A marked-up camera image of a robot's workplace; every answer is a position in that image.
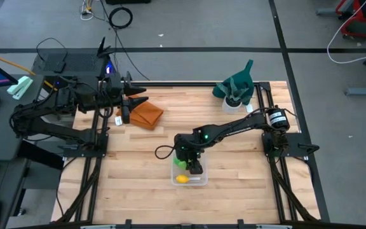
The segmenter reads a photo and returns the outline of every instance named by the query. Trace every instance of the wooden table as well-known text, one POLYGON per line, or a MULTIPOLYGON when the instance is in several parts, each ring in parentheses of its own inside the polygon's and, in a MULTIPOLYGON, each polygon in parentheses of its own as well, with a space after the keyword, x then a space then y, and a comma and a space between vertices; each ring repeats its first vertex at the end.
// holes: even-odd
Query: wooden table
MULTIPOLYGON (((293 111, 286 82, 270 84, 274 103, 293 111)), ((202 125, 220 125, 246 115, 245 110, 238 114, 223 113, 222 100, 213 97, 211 91, 212 87, 148 87, 141 96, 148 96, 149 102, 165 110, 154 131, 133 125, 117 127, 114 118, 109 120, 108 152, 102 161, 93 223, 123 224, 125 219, 132 219, 133 224, 236 224, 237 219, 244 219, 245 223, 279 222, 261 130, 227 137, 206 149, 206 186, 172 185, 171 158, 155 158, 154 149, 162 144, 173 145, 175 134, 191 133, 202 125)), ((259 107, 256 95, 251 103, 254 109, 259 107)), ((92 112, 78 112, 73 127, 90 128, 92 117, 92 112)), ((299 131, 296 119, 290 115, 288 118, 291 124, 288 132, 299 131)), ((84 162, 84 158, 78 158, 63 171, 58 197, 64 210, 79 192, 84 162)), ((294 193, 314 217, 320 218, 307 165, 287 158, 287 167, 294 193)), ((290 219, 285 197, 282 192, 290 219)), ((59 217, 56 203, 52 220, 59 217)))

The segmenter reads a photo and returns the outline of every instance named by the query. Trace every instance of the yellow object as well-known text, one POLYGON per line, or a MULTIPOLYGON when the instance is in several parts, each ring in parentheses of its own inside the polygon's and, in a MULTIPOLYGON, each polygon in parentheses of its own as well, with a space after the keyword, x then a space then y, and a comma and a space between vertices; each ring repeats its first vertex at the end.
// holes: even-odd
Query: yellow object
MULTIPOLYGON (((0 57, 0 61, 5 62, 5 63, 7 63, 9 65, 12 65, 14 67, 17 67, 19 69, 22 69, 25 72, 29 73, 30 75, 33 75, 33 76, 36 75, 34 72, 32 72, 31 70, 27 69, 26 67, 20 66, 19 64, 16 64, 14 62, 10 62, 9 60, 5 60, 5 59, 3 59, 3 58, 0 57)), ((44 84, 48 85, 50 88, 53 88, 53 85, 50 84, 49 82, 47 82, 46 80, 44 81, 44 84)))
POLYGON ((187 176, 185 175, 178 175, 176 177, 176 181, 180 184, 186 184, 187 182, 190 181, 190 178, 188 178, 187 176))

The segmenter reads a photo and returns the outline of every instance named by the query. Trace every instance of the black electronics box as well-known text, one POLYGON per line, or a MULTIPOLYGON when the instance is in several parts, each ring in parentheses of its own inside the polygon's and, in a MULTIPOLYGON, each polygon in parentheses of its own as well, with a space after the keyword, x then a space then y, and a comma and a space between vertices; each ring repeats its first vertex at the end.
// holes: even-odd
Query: black electronics box
POLYGON ((152 0, 105 0, 107 4, 150 3, 152 0))

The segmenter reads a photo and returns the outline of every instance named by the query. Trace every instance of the brown towel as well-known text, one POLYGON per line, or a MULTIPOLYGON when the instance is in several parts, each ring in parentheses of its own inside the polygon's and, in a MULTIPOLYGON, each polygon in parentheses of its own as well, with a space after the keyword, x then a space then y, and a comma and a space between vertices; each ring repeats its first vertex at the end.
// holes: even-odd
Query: brown towel
MULTIPOLYGON (((130 114, 130 122, 131 124, 138 127, 142 127, 148 130, 154 130, 162 114, 162 109, 146 101, 137 106, 134 110, 132 110, 130 114)), ((121 111, 118 110, 116 115, 121 115, 121 111)))

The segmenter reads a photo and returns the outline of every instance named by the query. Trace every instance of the black metal frame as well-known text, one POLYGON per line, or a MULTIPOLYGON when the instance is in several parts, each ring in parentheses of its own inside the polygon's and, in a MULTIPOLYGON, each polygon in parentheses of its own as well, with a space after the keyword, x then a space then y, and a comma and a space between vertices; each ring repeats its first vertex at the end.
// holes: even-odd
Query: black metal frame
MULTIPOLYGON (((199 81, 199 82, 193 82, 193 81, 192 82, 172 82, 172 81, 170 81, 170 82, 167 82, 167 81, 166 82, 132 82, 132 84, 135 86, 139 86, 139 87, 213 87, 213 86, 215 86, 215 82, 201 82, 201 81, 199 81)), ((264 107, 262 90, 264 90, 266 92, 269 107, 273 107, 274 102, 273 102, 269 82, 256 82, 255 87, 256 87, 256 93, 258 95, 258 102, 259 102, 260 107, 264 107)), ((108 122, 108 120, 103 121, 102 130, 105 130, 107 128, 107 122, 108 122)), ((72 216, 72 214, 71 214, 66 217, 67 220, 65 220, 65 221, 59 221, 59 222, 57 222, 55 224, 51 224, 51 225, 30 226, 30 227, 25 227, 25 228, 28 228, 28 229, 33 229, 33 228, 80 228, 81 225, 85 225, 85 226, 93 225, 92 221, 93 221, 93 214, 94 214, 94 208, 95 208, 95 199, 96 199, 97 190, 98 190, 98 178, 99 178, 99 172, 100 172, 100 167, 101 167, 101 161, 102 161, 101 158, 96 159, 93 174, 90 176, 90 178, 88 178, 91 158, 86 158, 85 167, 84 167, 84 171, 83 171, 83 177, 82 177, 82 181, 81 181, 80 194, 79 194, 79 197, 83 197, 83 198, 78 198, 75 200, 75 202, 77 202, 77 204, 76 204, 77 209, 74 209, 74 211, 72 212, 72 213, 76 213, 76 217, 75 217, 76 222, 75 223, 61 223, 61 222, 69 222, 69 220, 72 216), (82 202, 83 202, 84 196, 85 196, 86 192, 88 191, 89 187, 91 187, 91 198, 90 198, 90 203, 89 203, 89 207, 88 207, 88 217, 87 217, 86 221, 80 221, 81 212, 83 210, 82 202)), ((288 176, 288 170, 287 170, 287 164, 286 164, 285 157, 280 158, 280 165, 281 165, 281 172, 283 174, 283 179, 278 179, 278 176, 281 176, 281 175, 276 167, 275 162, 270 160, 269 164, 271 167, 274 194, 275 194, 275 199, 276 199, 276 205, 278 208, 278 216, 279 216, 279 220, 280 220, 279 225, 275 225, 275 228, 281 228, 280 225, 283 226, 283 228, 290 228, 290 226, 291 226, 292 228, 309 228, 309 229, 366 228, 365 225, 347 225, 347 224, 329 223, 329 222, 324 222, 324 221, 308 221, 308 220, 314 220, 314 218, 313 219, 304 218, 305 221, 298 221, 296 209, 302 209, 304 211, 305 211, 305 209, 302 207, 300 202, 291 192, 290 179, 288 176), (285 187, 285 188, 283 188, 283 190, 287 194, 287 199, 288 199, 288 203, 289 203, 289 207, 290 207, 291 220, 287 220, 285 218, 285 210, 283 208, 283 199, 281 197, 280 186, 282 188, 285 187)), ((313 171, 314 174, 318 173, 316 168, 317 168, 316 166, 312 167, 312 169, 314 170, 313 171)), ((313 188, 315 189, 316 196, 318 194, 323 195, 321 185, 319 185, 317 187, 313 184, 313 188)), ((320 214, 328 215, 327 209, 320 208, 320 206, 321 206, 320 200, 317 200, 317 202, 318 202, 320 214)), ((204 229, 204 228, 209 228, 209 229, 214 229, 214 228, 215 229, 221 229, 221 228, 240 228, 240 229, 272 228, 269 226, 271 226, 271 225, 244 224, 243 219, 238 219, 237 224, 230 224, 230 225, 133 225, 132 221, 130 219, 126 219, 125 224, 116 225, 116 228, 122 228, 122 229, 130 229, 130 228, 134 228, 134 229, 135 228, 136 229, 138 229, 138 228, 142 228, 142 229, 143 228, 151 228, 151 229, 155 229, 155 228, 190 228, 190 229, 195 229, 195 228, 202 228, 202 229, 204 229)))

